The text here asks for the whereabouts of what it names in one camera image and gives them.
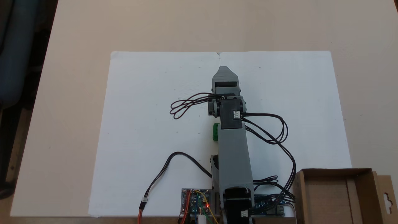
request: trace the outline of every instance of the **green wire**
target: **green wire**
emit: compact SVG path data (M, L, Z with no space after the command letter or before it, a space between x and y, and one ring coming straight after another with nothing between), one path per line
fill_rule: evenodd
M203 211L205 211L205 208L202 206L202 200L199 200L199 206L203 209ZM211 224L213 224L213 222L211 221L211 219L206 215L206 212L204 212L203 213L203 215L205 215L206 216L206 218L207 218L207 220L211 223Z

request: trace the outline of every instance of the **white paper sheet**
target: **white paper sheet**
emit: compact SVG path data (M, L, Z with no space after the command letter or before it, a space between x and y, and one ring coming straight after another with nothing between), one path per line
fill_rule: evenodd
M170 104L210 92L220 64L239 77L248 112L282 116L289 126L284 146L302 168L351 168L332 57L306 52L113 52L102 115L89 214L137 216L144 192L167 157L182 151L210 171L217 154L207 105L173 120ZM254 122L278 134L277 119ZM292 163L276 145L247 133L254 179L278 175L283 185ZM176 156L154 185L143 216L178 216L181 188L211 188L212 180L190 160ZM277 193L260 187L256 193ZM287 216L293 216L286 209Z

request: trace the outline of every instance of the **cable connector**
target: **cable connector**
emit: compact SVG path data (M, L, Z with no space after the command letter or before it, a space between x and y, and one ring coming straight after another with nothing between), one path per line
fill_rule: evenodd
M240 119L240 111L239 110L234 110L233 114L234 114L234 119Z
M148 202L148 198L142 197L139 209L144 210L147 202Z
M198 224L206 224L206 216L205 215L198 215Z
M248 217L249 216L249 212L247 210L240 211L240 215L241 215L241 217Z

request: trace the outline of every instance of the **orange wire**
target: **orange wire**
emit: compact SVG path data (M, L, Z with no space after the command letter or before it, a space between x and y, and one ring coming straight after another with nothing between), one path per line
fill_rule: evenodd
M181 224L184 224L185 219L187 218L187 214L188 214L188 205L189 205L189 199L191 198L191 190L189 190L189 193L187 194L187 202L185 205L185 210L184 210L184 216L182 217L182 221Z
M137 224L141 224L141 218L142 218L142 209L140 209L140 211L138 212Z

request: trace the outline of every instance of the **brown cardboard box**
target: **brown cardboard box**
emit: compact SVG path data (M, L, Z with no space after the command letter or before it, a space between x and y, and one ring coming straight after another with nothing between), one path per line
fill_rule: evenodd
M392 203L390 214L384 193ZM302 169L294 183L298 224L393 224L398 210L390 176L372 169Z

